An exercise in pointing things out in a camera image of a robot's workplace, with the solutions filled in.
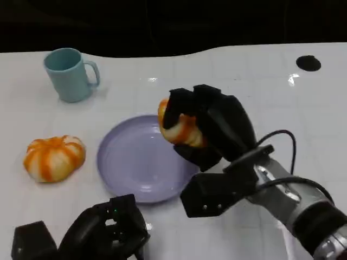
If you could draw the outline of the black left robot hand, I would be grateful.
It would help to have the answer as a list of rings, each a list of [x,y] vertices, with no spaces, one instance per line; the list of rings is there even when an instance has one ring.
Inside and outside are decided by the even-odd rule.
[[[118,196],[77,217],[60,243],[58,259],[144,259],[149,238],[135,196]]]

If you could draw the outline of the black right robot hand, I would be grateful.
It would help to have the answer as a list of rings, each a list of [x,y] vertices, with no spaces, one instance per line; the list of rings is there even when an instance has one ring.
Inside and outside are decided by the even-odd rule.
[[[226,159],[231,162],[256,146],[253,125],[240,101],[220,89],[200,84],[193,90],[170,90],[164,112],[164,129],[178,125],[187,116],[202,134],[202,145],[176,141],[173,148],[185,160],[205,172]]]

